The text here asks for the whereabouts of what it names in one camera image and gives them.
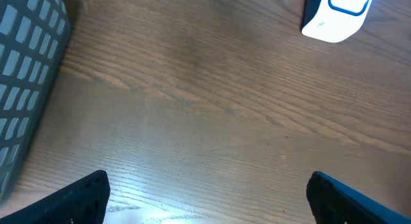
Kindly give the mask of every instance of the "black plastic part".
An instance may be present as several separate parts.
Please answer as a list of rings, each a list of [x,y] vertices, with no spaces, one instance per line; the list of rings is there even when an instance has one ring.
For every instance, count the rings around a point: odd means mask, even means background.
[[[110,196],[110,185],[103,170],[0,219],[1,224],[100,224]]]
[[[411,223],[320,171],[314,172],[308,182],[307,199],[318,224]]]
[[[321,0],[305,0],[304,18],[302,19],[301,30],[309,23],[320,8]]]

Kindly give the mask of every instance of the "white object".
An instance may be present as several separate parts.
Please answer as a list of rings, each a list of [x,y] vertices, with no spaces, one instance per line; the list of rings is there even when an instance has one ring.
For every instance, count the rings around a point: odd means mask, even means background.
[[[341,42],[361,28],[371,1],[307,0],[302,34],[326,42]]]

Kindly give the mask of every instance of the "black object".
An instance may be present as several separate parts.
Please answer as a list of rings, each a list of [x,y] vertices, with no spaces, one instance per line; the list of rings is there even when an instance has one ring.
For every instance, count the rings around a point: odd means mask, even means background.
[[[304,3],[304,18],[301,22],[300,30],[307,25],[315,16],[320,8],[321,0],[305,0]]]
[[[307,199],[318,224],[411,223],[320,171],[314,172],[308,182]]]
[[[70,34],[63,0],[0,0],[0,200],[17,180]]]
[[[110,196],[107,174],[96,171],[0,219],[1,224],[101,224]]]

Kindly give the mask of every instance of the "gray plastic crate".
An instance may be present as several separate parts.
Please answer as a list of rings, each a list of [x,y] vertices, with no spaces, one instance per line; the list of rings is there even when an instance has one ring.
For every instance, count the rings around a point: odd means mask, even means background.
[[[70,32],[62,0],[0,0],[0,199],[17,179]]]

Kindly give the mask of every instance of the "wooden table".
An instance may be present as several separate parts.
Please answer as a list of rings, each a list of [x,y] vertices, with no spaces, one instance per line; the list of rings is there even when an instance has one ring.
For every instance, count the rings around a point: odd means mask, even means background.
[[[68,1],[2,216],[97,169],[106,223],[313,223],[315,170],[411,216],[411,0],[338,44],[301,35],[304,0]]]

